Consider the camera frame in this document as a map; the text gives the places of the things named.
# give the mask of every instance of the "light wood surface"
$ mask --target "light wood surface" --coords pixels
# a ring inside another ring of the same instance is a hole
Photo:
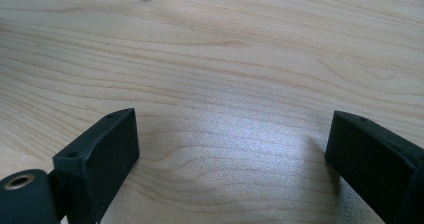
[[[334,110],[424,147],[424,0],[0,0],[0,178],[134,107],[102,223],[381,223]]]

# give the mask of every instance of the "wooden table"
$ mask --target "wooden table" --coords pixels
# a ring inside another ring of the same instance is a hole
[[[424,147],[424,0],[0,0],[0,177],[134,107],[102,223],[381,223],[334,110]]]

